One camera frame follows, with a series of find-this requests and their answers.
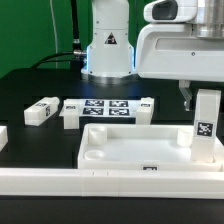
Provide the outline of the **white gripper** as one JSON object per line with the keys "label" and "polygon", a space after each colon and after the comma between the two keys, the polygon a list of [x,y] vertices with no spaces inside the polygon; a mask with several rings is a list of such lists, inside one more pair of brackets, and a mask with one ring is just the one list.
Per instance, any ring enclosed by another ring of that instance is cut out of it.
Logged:
{"label": "white gripper", "polygon": [[224,40],[196,38],[190,24],[149,24],[138,36],[136,70],[142,78],[174,79],[190,110],[190,81],[224,82]]}

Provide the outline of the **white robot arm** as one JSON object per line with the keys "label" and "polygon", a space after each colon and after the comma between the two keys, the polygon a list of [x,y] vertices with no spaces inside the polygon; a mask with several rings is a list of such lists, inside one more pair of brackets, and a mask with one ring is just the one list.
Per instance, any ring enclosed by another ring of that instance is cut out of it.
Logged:
{"label": "white robot arm", "polygon": [[119,83],[134,75],[173,79],[186,100],[192,81],[224,82],[224,0],[155,0],[137,45],[128,40],[128,0],[92,0],[93,39],[82,77]]}

